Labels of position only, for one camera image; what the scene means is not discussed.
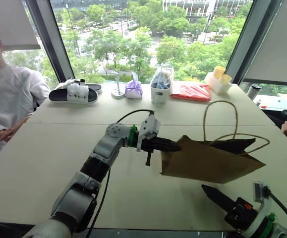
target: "black cable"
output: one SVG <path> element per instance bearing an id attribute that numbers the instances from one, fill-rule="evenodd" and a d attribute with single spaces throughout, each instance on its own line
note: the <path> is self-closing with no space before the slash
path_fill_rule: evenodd
<path id="1" fill-rule="evenodd" d="M 287 215 L 287 208 L 283 205 L 283 203 L 281 203 L 280 200 L 278 200 L 277 197 L 275 197 L 274 194 L 267 187 L 265 187 L 265 189 L 266 189 L 267 194 L 278 204 L 279 207 L 282 208 L 282 210 Z"/>
<path id="2" fill-rule="evenodd" d="M 135 110 L 135 111 L 132 111 L 126 115 L 124 115 L 122 118 L 120 118 L 117 122 L 121 122 L 123 119 L 125 119 L 127 116 L 131 115 L 131 114 L 134 114 L 134 113 L 137 113 L 137 112 L 149 112 L 150 115 L 154 114 L 154 111 L 153 110 L 149 110 L 149 109 L 139 109 L 139 110 Z M 106 186 L 105 186 L 105 191 L 104 191 L 104 194 L 103 194 L 103 198 L 100 202 L 100 205 L 99 205 L 99 208 L 97 210 L 97 213 L 94 217 L 94 220 L 92 222 L 92 225 L 90 226 L 89 230 L 88 230 L 88 233 L 87 235 L 85 236 L 85 238 L 89 238 L 90 234 L 92 233 L 93 229 L 94 229 L 94 225 L 96 223 L 96 220 L 99 216 L 99 213 L 100 213 L 100 210 L 103 206 L 103 203 L 104 203 L 104 200 L 105 200 L 105 197 L 106 197 L 106 193 L 107 193 L 107 189 L 108 189 L 108 183 L 109 183 L 109 178 L 110 178 L 110 169 L 108 170 L 108 176 L 107 176 L 107 182 L 106 182 Z"/>

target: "paper bag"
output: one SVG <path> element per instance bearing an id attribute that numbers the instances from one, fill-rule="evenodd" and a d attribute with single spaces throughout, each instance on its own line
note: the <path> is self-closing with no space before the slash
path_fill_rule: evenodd
<path id="1" fill-rule="evenodd" d="M 207 109 L 204 114 L 204 132 L 206 113 Z M 184 135 L 176 143 L 181 147 L 180 151 L 161 152 L 162 175 L 226 183 L 265 166 L 264 163 L 248 155 L 248 153 L 268 145 L 270 143 L 269 140 L 261 136 L 237 133 L 236 131 L 237 126 L 233 134 L 222 136 L 215 141 L 207 141 L 205 133 L 204 141 L 195 141 Z M 267 143 L 254 150 L 245 152 L 245 148 L 253 144 L 256 139 L 235 139 L 235 136 L 238 134 L 262 138 L 265 139 Z M 233 139 L 219 141 L 219 139 L 231 135 Z"/>

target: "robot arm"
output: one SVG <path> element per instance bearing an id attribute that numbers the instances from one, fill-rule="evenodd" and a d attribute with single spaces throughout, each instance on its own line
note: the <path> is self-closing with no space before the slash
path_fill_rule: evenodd
<path id="1" fill-rule="evenodd" d="M 148 152 L 146 165 L 150 165 L 154 149 L 180 150 L 171 140 L 158 138 L 160 122 L 149 115 L 140 131 L 135 126 L 111 124 L 98 142 L 80 171 L 55 201 L 51 219 L 36 225 L 24 237 L 70 238 L 73 232 L 85 230 L 97 205 L 97 195 L 107 172 L 115 162 L 121 147 L 135 147 Z"/>

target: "paper bag handle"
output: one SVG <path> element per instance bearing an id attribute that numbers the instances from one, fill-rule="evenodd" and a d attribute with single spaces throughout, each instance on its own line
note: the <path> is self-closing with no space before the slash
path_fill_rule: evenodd
<path id="1" fill-rule="evenodd" d="M 259 146 L 259 147 L 255 148 L 255 149 L 253 149 L 253 150 L 250 150 L 250 151 L 248 151 L 248 152 L 246 152 L 246 153 L 242 153 L 242 154 L 239 154 L 239 155 L 247 155 L 247 154 L 249 154 L 249 153 L 251 153 L 251 152 L 254 152 L 254 151 L 256 151 L 256 150 L 260 150 L 261 148 L 263 148 L 263 147 L 265 147 L 265 146 L 267 146 L 267 145 L 270 144 L 270 140 L 268 140 L 268 139 L 265 138 L 265 137 L 259 136 L 259 135 L 252 135 L 252 134 L 246 134 L 246 133 L 234 133 L 234 134 L 223 135 L 223 136 L 217 138 L 216 140 L 210 142 L 208 145 L 210 146 L 210 145 L 212 145 L 213 143 L 215 143 L 216 141 L 218 141 L 218 140 L 220 140 L 220 139 L 222 139 L 222 138 L 225 138 L 225 137 L 227 137 L 227 136 L 231 136 L 231 135 L 233 135 L 233 138 L 234 138 L 236 135 L 249 135 L 249 136 L 253 136 L 253 137 L 256 137 L 256 138 L 264 139 L 264 140 L 267 141 L 267 143 L 263 144 L 262 146 Z"/>
<path id="2" fill-rule="evenodd" d="M 234 129 L 234 133 L 231 134 L 231 135 L 233 135 L 232 138 L 234 139 L 234 138 L 236 137 L 236 133 L 237 133 L 237 130 L 238 130 L 238 111 L 237 111 L 237 108 L 236 108 L 236 106 L 235 106 L 233 103 L 231 103 L 231 102 L 228 102 L 228 101 L 225 101 L 225 100 L 218 100 L 218 101 L 214 101 L 214 102 L 208 104 L 207 108 L 205 109 L 204 118 L 203 118 L 204 142 L 206 141 L 205 123 L 206 123 L 207 111 L 208 111 L 209 106 L 212 105 L 212 104 L 214 104 L 214 103 L 228 103 L 228 104 L 230 104 L 230 105 L 233 106 L 233 108 L 234 108 L 234 113 L 235 113 L 235 115 L 236 115 L 236 126 L 235 126 L 235 129 Z"/>

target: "white sweatshirt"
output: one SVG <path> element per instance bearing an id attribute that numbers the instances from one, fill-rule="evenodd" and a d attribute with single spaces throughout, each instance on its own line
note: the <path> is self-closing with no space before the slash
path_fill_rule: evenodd
<path id="1" fill-rule="evenodd" d="M 43 76 L 34 70 L 10 65 L 0 69 L 0 130 L 32 114 L 33 102 L 41 105 L 49 93 Z M 5 144 L 0 141 L 0 150 Z"/>

